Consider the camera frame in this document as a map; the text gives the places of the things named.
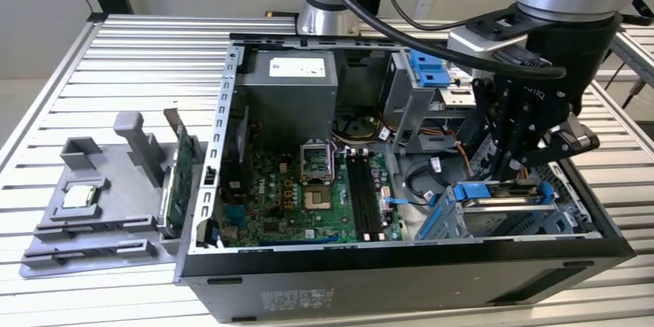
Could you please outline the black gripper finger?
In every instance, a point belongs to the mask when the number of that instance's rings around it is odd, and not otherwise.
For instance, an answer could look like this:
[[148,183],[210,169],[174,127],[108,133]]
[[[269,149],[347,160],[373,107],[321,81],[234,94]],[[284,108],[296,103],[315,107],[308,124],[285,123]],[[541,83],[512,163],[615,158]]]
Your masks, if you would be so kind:
[[543,147],[527,150],[516,161],[525,167],[556,162],[599,148],[599,138],[577,118],[551,128],[540,138]]
[[473,178],[512,180],[533,163],[533,97],[521,80],[501,76],[473,79],[472,91],[483,135]]

